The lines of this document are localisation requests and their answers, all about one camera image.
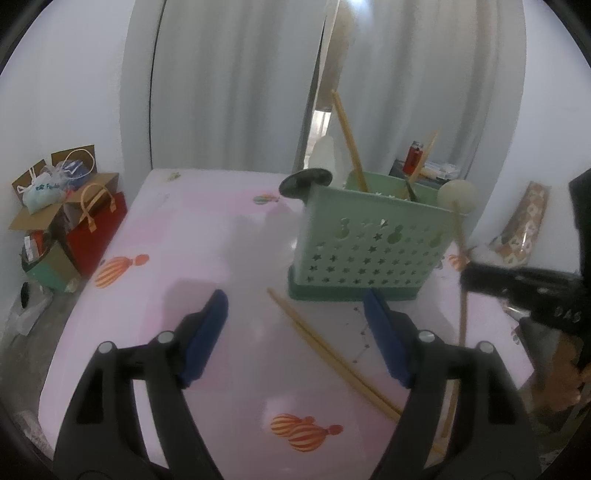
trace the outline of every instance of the hot air balloon print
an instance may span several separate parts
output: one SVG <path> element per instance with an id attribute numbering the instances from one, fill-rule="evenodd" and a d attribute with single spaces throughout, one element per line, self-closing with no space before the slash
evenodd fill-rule
<path id="1" fill-rule="evenodd" d="M 341 425 L 331 425 L 324 429 L 315 424 L 301 424 L 293 428 L 287 440 L 294 450 L 307 453 L 322 445 L 328 435 L 338 435 L 342 431 Z"/>
<path id="2" fill-rule="evenodd" d="M 145 254 L 138 255 L 133 260 L 128 257 L 115 257 L 105 262 L 95 277 L 97 288 L 106 288 L 123 275 L 132 265 L 144 265 L 150 257 Z"/>
<path id="3" fill-rule="evenodd" d="M 315 422 L 314 417 L 303 419 L 289 413 L 281 413 L 271 420 L 271 431 L 278 437 L 288 437 L 291 431 L 298 425 L 311 425 Z"/>
<path id="4" fill-rule="evenodd" d="M 257 205 L 266 205 L 269 202 L 279 202 L 279 197 L 277 195 L 271 195 L 270 193 L 263 193 L 257 197 L 252 199 Z"/>

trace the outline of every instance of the green plastic basket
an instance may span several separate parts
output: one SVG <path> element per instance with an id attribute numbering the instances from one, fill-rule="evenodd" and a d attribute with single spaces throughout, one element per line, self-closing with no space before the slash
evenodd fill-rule
<path id="1" fill-rule="evenodd" d="M 437 190 L 414 185 L 418 202 L 389 197 L 404 180 L 353 174 L 345 189 L 314 184 L 289 272 L 297 300 L 355 301 L 370 287 L 387 300 L 412 300 L 453 239 L 453 213 L 437 207 Z"/>

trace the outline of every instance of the wooden chopstick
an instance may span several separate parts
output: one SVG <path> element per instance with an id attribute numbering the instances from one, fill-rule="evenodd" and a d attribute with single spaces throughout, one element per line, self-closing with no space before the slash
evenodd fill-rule
<path id="1" fill-rule="evenodd" d="M 437 130 L 433 133 L 433 136 L 431 137 L 431 141 L 429 142 L 427 149 L 425 150 L 425 152 L 423 152 L 421 159 L 418 161 L 417 166 L 414 169 L 412 175 L 410 175 L 410 177 L 408 178 L 408 182 L 410 185 L 413 185 L 417 181 L 418 176 L 421 174 L 421 170 L 423 169 L 425 162 L 429 158 L 429 155 L 431 155 L 431 150 L 433 150 L 433 146 L 435 145 L 435 142 L 437 141 L 437 137 L 439 137 L 439 130 Z M 402 189 L 400 191 L 400 194 L 398 195 L 398 198 L 407 199 L 408 198 L 408 190 Z"/>
<path id="2" fill-rule="evenodd" d="M 388 418 L 399 422 L 402 409 L 385 397 L 374 387 L 361 373 L 349 365 L 347 360 L 340 356 L 286 301 L 272 288 L 267 289 L 269 296 L 294 322 L 294 328 L 300 336 L 310 345 L 320 357 L 328 363 L 354 390 L 363 395 L 376 408 L 381 410 Z M 439 445 L 433 445 L 433 452 L 445 455 L 445 451 Z"/>
<path id="3" fill-rule="evenodd" d="M 339 92 L 333 90 L 332 97 L 333 103 L 335 105 L 336 114 L 339 117 L 340 127 L 343 130 L 345 142 L 347 143 L 347 148 L 349 149 L 349 153 L 351 154 L 351 162 L 353 163 L 353 169 L 355 171 L 355 176 L 357 177 L 359 190 L 361 190 L 362 192 L 368 192 L 368 184 L 365 181 L 365 175 L 363 175 L 363 166 L 361 165 L 361 159 L 359 158 L 357 145 L 355 145 L 353 131 L 351 130 L 351 126 L 349 125 L 349 120 L 347 119 L 347 114 L 345 113 L 343 102 L 341 102 L 340 100 Z"/>

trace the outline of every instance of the screw head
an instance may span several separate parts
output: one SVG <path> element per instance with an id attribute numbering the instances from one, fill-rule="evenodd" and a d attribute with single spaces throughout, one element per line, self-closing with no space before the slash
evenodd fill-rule
<path id="1" fill-rule="evenodd" d="M 162 332 L 158 335 L 159 343 L 170 343 L 173 341 L 174 333 L 173 332 Z"/>
<path id="2" fill-rule="evenodd" d="M 423 343 L 431 343 L 435 340 L 435 334 L 429 330 L 422 330 L 418 333 L 418 339 Z"/>
<path id="3" fill-rule="evenodd" d="M 99 352 L 100 353 L 109 353 L 113 347 L 113 342 L 103 342 L 99 345 Z"/>
<path id="4" fill-rule="evenodd" d="M 484 352 L 484 353 L 492 353 L 495 351 L 494 345 L 490 342 L 480 342 L 480 345 L 478 345 L 478 348 L 480 349 L 481 352 Z"/>

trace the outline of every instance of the paper shopping bag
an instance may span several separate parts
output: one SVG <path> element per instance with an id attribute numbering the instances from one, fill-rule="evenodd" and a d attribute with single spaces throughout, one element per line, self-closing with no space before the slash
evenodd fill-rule
<path id="1" fill-rule="evenodd" d="M 100 187 L 100 191 L 86 205 L 85 194 L 89 187 L 96 185 Z M 111 201 L 91 213 L 92 207 L 105 193 L 111 197 Z M 91 183 L 82 191 L 80 207 L 82 208 L 80 223 L 67 234 L 66 239 L 78 271 L 83 277 L 88 278 L 98 267 L 100 259 L 115 236 L 115 232 L 127 213 L 127 206 L 123 193 L 113 195 L 104 186 Z"/>

